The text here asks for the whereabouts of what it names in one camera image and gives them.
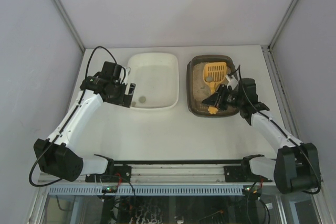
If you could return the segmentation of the yellow litter scoop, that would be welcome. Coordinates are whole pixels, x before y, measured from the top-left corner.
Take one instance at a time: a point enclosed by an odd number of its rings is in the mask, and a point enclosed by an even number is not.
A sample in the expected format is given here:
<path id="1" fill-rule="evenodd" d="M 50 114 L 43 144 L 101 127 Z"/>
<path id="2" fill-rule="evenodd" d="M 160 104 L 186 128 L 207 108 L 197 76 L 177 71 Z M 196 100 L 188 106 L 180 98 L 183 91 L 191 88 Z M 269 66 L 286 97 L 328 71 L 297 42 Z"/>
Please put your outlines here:
<path id="1" fill-rule="evenodd" d="M 210 95 L 224 82 L 226 74 L 226 62 L 209 62 L 204 65 L 203 81 L 209 87 Z"/>

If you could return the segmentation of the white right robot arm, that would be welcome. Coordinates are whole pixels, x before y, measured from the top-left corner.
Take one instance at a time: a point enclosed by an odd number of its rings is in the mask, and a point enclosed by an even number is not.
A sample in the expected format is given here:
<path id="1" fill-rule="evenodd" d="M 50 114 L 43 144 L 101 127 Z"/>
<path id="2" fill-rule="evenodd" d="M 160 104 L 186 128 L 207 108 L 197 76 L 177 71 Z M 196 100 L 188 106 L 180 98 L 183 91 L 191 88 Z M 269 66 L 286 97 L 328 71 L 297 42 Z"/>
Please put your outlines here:
<path id="1" fill-rule="evenodd" d="M 242 160 L 248 175 L 261 176 L 275 182 L 282 194 L 302 191 L 318 194 L 321 190 L 321 173 L 317 148 L 303 143 L 283 129 L 272 117 L 269 107 L 258 100 L 255 80 L 226 76 L 227 84 L 206 77 L 211 95 L 202 101 L 210 113 L 226 110 L 232 106 L 239 109 L 240 116 L 255 128 L 276 152 L 276 158 L 257 154 Z"/>

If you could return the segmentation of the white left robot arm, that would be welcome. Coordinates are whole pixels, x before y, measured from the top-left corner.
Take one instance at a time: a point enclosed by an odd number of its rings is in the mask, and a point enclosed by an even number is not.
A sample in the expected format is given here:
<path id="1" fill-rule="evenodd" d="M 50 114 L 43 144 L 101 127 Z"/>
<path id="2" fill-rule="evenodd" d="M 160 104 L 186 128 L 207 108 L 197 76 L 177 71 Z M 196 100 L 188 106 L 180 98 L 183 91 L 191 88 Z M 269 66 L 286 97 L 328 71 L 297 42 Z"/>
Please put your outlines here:
<path id="1" fill-rule="evenodd" d="M 127 83 L 131 69 L 117 63 L 104 62 L 101 71 L 86 75 L 78 96 L 57 128 L 45 139 L 34 143 L 34 167 L 58 180 L 75 181 L 79 176 L 103 174 L 110 158 L 93 154 L 81 157 L 75 149 L 81 132 L 103 103 L 129 108 L 136 85 Z"/>

